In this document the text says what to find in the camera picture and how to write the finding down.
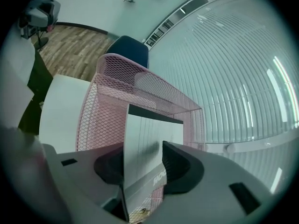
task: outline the dark blue chair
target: dark blue chair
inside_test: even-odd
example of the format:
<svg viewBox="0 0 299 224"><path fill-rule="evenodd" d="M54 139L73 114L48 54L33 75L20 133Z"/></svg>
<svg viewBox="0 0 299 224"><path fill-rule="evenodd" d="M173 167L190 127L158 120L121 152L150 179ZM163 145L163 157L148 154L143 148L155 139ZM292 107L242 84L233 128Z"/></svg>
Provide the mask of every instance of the dark blue chair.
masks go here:
<svg viewBox="0 0 299 224"><path fill-rule="evenodd" d="M143 43L123 35L118 38L106 51L106 53L116 53L124 56L141 66L149 66L149 49Z"/></svg>

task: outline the white desk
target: white desk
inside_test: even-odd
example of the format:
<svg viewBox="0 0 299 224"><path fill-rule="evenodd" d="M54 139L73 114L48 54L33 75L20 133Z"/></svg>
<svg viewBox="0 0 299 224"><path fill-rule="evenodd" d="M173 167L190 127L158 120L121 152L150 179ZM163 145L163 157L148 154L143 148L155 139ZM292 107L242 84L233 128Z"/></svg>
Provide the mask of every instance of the white desk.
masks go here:
<svg viewBox="0 0 299 224"><path fill-rule="evenodd" d="M90 82L55 75L48 90L39 126L41 143L58 154L75 152L78 119Z"/></svg>

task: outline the white paper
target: white paper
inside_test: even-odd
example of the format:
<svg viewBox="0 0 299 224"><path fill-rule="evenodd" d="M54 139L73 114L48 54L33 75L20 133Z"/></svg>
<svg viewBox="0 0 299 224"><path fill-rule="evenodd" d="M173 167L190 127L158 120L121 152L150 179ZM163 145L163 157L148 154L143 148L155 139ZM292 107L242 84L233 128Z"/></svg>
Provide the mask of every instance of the white paper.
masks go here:
<svg viewBox="0 0 299 224"><path fill-rule="evenodd" d="M162 142L183 144L183 124L127 115L124 141L124 188L162 163Z"/></svg>

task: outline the pink mesh chair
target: pink mesh chair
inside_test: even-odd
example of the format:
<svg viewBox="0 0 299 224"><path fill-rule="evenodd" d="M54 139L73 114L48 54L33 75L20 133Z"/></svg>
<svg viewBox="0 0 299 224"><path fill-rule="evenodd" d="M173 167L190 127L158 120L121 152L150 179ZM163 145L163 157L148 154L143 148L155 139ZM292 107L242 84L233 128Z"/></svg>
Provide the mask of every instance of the pink mesh chair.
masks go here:
<svg viewBox="0 0 299 224"><path fill-rule="evenodd" d="M196 103L145 67L118 54L105 54L98 60L82 106L76 150L123 143L128 104L182 120L184 145L202 149L203 114ZM150 211L162 198L163 187L160 187L148 198Z"/></svg>

